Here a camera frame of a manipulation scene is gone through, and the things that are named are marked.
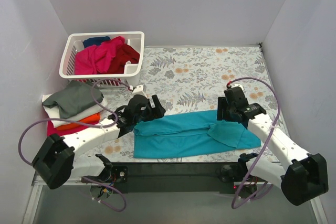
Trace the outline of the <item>teal t shirt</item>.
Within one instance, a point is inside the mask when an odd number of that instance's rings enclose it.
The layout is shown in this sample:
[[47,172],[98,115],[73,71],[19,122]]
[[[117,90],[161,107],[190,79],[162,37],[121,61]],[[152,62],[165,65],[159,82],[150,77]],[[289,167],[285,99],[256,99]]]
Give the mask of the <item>teal t shirt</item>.
[[261,146],[260,139],[237,122],[218,121],[215,110],[165,115],[134,128],[134,157],[181,158]]

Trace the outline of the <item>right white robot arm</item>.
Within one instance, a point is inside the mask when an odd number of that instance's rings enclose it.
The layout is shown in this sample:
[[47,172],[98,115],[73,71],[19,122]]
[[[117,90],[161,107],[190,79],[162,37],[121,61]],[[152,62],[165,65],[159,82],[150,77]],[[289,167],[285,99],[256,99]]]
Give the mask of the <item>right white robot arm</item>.
[[224,96],[218,98],[217,118],[241,124],[255,134],[280,162],[278,165],[272,163],[261,154],[241,154],[237,163],[223,167],[225,179],[248,181],[258,177],[280,188],[295,206],[328,192],[326,159],[319,153],[309,153],[273,126],[263,107],[248,103],[242,86],[229,85]]

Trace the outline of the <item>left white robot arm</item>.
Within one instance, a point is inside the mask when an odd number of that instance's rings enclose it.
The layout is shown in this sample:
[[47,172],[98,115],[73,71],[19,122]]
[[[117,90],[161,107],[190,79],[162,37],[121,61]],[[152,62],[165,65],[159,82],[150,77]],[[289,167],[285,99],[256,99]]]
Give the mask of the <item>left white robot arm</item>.
[[136,94],[115,115],[97,125],[74,134],[48,136],[32,166],[50,189],[59,188],[69,179],[86,176],[96,182],[107,182],[112,175],[112,162],[102,154],[82,155],[130,133],[140,122],[164,117],[165,112],[156,95],[148,99]]

